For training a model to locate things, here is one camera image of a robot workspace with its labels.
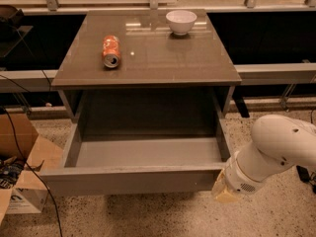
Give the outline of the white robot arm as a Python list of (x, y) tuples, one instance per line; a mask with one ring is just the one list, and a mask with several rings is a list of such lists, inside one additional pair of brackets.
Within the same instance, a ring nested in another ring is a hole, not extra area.
[(266, 115), (251, 128), (251, 141), (233, 153), (212, 188), (215, 200), (237, 201), (252, 195), (267, 178), (298, 165), (316, 167), (316, 125), (296, 118)]

